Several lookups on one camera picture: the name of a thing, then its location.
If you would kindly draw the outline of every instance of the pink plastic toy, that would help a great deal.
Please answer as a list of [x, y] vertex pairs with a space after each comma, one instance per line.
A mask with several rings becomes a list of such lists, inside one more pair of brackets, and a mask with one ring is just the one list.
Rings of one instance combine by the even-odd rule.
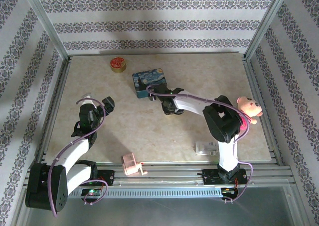
[[[240, 97], [237, 99], [237, 104], [237, 108], [246, 115], [249, 122], [252, 124], [257, 123], [257, 120], [252, 118], [253, 116], [262, 116], [263, 114], [261, 106], [254, 99], [248, 97]], [[244, 118], [242, 118], [242, 120], [243, 124], [241, 125], [240, 130], [246, 130], [247, 123]]]
[[139, 170], [141, 171], [142, 175], [145, 175], [148, 173], [147, 171], [142, 170], [142, 163], [136, 162], [133, 153], [123, 155], [121, 157], [121, 160], [122, 160], [122, 166], [123, 166], [125, 175], [132, 175], [134, 173], [137, 173]]

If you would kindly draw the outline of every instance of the beige tabletop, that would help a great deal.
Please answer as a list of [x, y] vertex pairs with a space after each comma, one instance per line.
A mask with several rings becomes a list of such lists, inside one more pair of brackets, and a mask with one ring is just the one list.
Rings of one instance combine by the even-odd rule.
[[[70, 140], [79, 106], [75, 102], [86, 93], [102, 100], [111, 96], [114, 111], [106, 117], [93, 147], [82, 159], [120, 163], [120, 157], [133, 152], [142, 162], [216, 161], [218, 156], [196, 155], [197, 141], [213, 141], [205, 119], [194, 113], [165, 115], [159, 100], [136, 97], [132, 74], [162, 68], [167, 87], [180, 87], [206, 98], [225, 95], [235, 106], [240, 96], [251, 90], [239, 54], [127, 55], [127, 68], [114, 73], [114, 56], [72, 57], [47, 157], [53, 157]], [[238, 157], [244, 161], [271, 160], [258, 120], [247, 136], [238, 142]]]

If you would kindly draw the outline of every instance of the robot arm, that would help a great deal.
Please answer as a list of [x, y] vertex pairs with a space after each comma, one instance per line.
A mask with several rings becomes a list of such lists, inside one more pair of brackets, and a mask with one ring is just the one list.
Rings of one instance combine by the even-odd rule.
[[[80, 107], [80, 120], [74, 126], [71, 142], [95, 130], [104, 115], [107, 116], [114, 109], [111, 97], [102, 100], [104, 104], [96, 107], [92, 101], [85, 100]], [[93, 161], [78, 160], [94, 144], [97, 133], [77, 141], [67, 148], [53, 167], [51, 174], [51, 191], [54, 208], [61, 211], [67, 201], [67, 196], [88, 179], [97, 178], [97, 167]], [[30, 177], [25, 197], [25, 204], [30, 208], [51, 210], [48, 195], [48, 173], [51, 162], [34, 163], [30, 170]]]
[[[239, 114], [226, 106], [212, 104], [210, 99], [203, 101], [203, 98], [181, 88], [171, 91], [164, 85], [157, 85], [154, 86], [153, 92], [166, 94], [166, 96], [157, 95], [165, 114], [182, 114], [184, 110], [187, 110], [205, 117], [212, 136], [218, 141], [220, 177], [225, 181], [230, 179], [239, 170], [237, 142], [235, 142], [242, 124]], [[177, 96], [170, 97], [169, 94], [177, 94]], [[211, 100], [232, 106], [225, 96]]]

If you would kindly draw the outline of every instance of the patterned wallpaper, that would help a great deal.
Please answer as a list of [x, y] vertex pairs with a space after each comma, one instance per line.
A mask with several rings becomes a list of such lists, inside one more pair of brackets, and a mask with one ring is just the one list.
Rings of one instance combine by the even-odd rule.
[[285, 164], [319, 225], [319, 0], [285, 0], [251, 59]]
[[27, 0], [0, 0], [0, 226], [10, 225], [62, 59]]
[[271, 0], [41, 0], [70, 55], [244, 53]]

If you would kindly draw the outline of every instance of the starry night tin box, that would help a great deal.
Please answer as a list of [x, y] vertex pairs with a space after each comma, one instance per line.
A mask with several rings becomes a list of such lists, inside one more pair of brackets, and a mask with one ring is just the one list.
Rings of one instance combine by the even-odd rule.
[[133, 73], [133, 82], [138, 98], [146, 98], [148, 93], [146, 87], [151, 84], [165, 84], [166, 79], [162, 68]]

